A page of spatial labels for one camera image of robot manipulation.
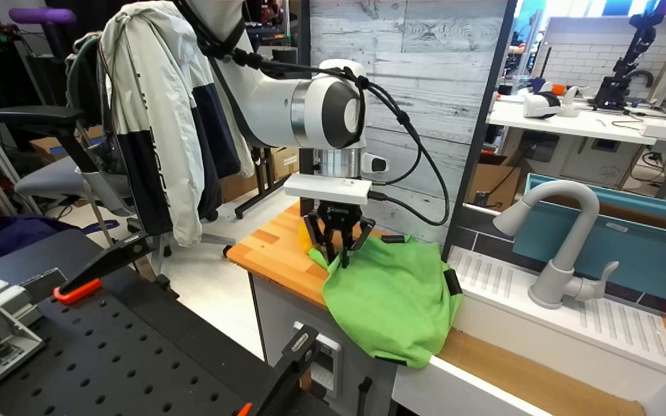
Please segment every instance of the white sink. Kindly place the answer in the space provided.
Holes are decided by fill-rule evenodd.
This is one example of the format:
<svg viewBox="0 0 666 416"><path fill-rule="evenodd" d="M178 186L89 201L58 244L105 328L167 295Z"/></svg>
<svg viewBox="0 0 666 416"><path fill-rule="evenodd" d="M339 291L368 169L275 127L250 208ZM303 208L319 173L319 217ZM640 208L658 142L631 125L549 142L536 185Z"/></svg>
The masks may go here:
<svg viewBox="0 0 666 416"><path fill-rule="evenodd" d="M666 416L666 328L657 313L608 297L544 309L526 295L529 270L457 246L449 262L465 289L457 331ZM400 370L392 396L416 413L545 413L438 357Z"/></svg>

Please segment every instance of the wall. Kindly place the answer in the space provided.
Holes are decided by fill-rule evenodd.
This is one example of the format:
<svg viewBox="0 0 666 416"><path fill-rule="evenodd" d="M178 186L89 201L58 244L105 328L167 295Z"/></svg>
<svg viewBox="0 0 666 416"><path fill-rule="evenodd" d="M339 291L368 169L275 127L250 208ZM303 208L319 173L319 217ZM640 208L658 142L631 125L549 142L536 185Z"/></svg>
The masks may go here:
<svg viewBox="0 0 666 416"><path fill-rule="evenodd" d="M629 17L549 17L545 41L552 51L544 73L593 95L614 60L626 52L631 36ZM658 75L663 62L666 21L657 26L657 41L638 58L638 69Z"/></svg>
<svg viewBox="0 0 666 416"><path fill-rule="evenodd" d="M363 62L368 75L381 83L408 110L425 148L456 201L473 127L485 91L501 15L508 0L315 0L311 64L326 58ZM416 145L392 116L369 99L369 150L390 161L385 179L408 169ZM425 163L400 185L385 190L428 217L441 215L441 192ZM428 227L413 215L371 202L371 217L392 231L443 242L443 227Z"/></svg>

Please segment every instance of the hanging coat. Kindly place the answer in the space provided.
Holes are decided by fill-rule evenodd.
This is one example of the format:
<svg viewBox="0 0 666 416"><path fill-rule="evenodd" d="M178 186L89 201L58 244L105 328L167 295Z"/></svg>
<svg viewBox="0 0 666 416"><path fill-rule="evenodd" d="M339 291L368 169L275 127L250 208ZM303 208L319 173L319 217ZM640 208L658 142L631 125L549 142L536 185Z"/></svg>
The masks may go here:
<svg viewBox="0 0 666 416"><path fill-rule="evenodd" d="M219 86L172 1L122 6L101 34L111 119L146 234L187 246L215 220L219 178L251 171Z"/></svg>

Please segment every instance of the green cloth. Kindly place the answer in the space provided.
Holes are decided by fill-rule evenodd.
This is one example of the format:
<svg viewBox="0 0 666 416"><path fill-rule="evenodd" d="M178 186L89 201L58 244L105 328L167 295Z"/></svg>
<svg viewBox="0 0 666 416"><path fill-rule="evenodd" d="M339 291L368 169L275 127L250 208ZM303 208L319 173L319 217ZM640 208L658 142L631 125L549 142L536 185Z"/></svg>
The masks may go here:
<svg viewBox="0 0 666 416"><path fill-rule="evenodd" d="M368 237L339 267L329 267L326 304L369 355L425 368L443 348L459 295L449 294L436 244Z"/></svg>

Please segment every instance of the white faucet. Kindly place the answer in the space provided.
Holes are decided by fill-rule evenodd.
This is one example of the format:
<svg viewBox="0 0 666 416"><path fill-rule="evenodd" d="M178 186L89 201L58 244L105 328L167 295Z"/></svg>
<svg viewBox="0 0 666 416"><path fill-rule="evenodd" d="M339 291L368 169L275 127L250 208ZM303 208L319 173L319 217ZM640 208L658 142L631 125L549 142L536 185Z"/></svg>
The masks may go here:
<svg viewBox="0 0 666 416"><path fill-rule="evenodd" d="M616 260L610 260L603 267L601 279L597 279L597 282L574 277L574 262L578 260L578 254L582 251L585 239L586 239L586 236L589 236L597 217L599 217L599 208L601 208L597 193L586 185L574 182L574 179L544 182L544 185L529 190L508 209L496 215L493 224L501 234L515 236L520 224L529 215L529 209L539 201L544 201L547 195L574 195L574 199L578 199L581 215L574 222L570 231L567 234L567 237L564 237L560 251L554 254L554 259L549 259L545 262L545 267L540 270L539 279L526 291L529 297L534 302L547 306L547 309L556 309L562 304L562 295L601 297L606 294L606 282L610 279L610 275L620 266Z"/></svg>

